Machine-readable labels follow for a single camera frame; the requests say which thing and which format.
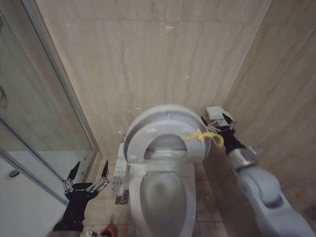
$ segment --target bidet control panel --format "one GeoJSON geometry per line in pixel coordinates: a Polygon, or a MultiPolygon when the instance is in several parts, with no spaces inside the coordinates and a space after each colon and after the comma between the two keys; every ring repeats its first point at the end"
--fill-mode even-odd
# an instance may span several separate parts
{"type": "Polygon", "coordinates": [[[113,177],[112,195],[116,197],[123,195],[124,191],[124,179],[126,174],[127,162],[124,157],[123,146],[124,143],[121,143],[119,145],[117,163],[115,166],[113,177]]]}

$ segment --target shower enclosure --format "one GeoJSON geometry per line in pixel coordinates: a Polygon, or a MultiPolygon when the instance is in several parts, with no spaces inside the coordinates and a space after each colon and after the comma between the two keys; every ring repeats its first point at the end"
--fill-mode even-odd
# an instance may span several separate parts
{"type": "Polygon", "coordinates": [[[86,178],[97,146],[63,68],[27,6],[0,0],[1,236],[46,236],[67,200],[61,181],[80,161],[86,178]]]}

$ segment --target yellow string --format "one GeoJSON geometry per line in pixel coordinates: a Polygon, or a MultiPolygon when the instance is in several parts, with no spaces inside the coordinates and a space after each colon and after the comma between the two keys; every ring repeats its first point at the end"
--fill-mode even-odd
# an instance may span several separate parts
{"type": "Polygon", "coordinates": [[[222,147],[224,145],[224,139],[221,135],[215,133],[215,132],[204,132],[204,133],[201,133],[201,131],[198,129],[198,134],[195,134],[195,135],[192,135],[192,136],[188,136],[188,137],[182,137],[182,140],[183,141],[191,141],[193,139],[199,139],[201,142],[204,142],[204,138],[205,137],[209,137],[210,139],[212,139],[215,143],[215,145],[217,147],[222,147]]]}

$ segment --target floor drain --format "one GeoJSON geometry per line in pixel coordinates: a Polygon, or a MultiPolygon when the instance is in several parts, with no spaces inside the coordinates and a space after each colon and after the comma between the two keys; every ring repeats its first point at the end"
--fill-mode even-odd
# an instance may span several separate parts
{"type": "Polygon", "coordinates": [[[8,174],[8,176],[10,177],[10,178],[15,178],[16,176],[18,176],[20,174],[20,171],[18,171],[17,169],[14,169],[14,170],[12,170],[9,174],[8,174]]]}
{"type": "Polygon", "coordinates": [[[117,204],[128,204],[128,190],[124,190],[123,195],[116,198],[115,205],[117,204]]]}

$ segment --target white toilet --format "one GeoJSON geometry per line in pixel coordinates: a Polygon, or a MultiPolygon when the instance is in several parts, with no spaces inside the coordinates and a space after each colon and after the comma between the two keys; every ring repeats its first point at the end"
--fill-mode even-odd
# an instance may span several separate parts
{"type": "Polygon", "coordinates": [[[190,237],[196,218],[193,163],[201,162],[210,140],[187,137],[207,129],[191,110],[161,105],[130,125],[124,143],[129,164],[129,198],[138,237],[190,237]]]}

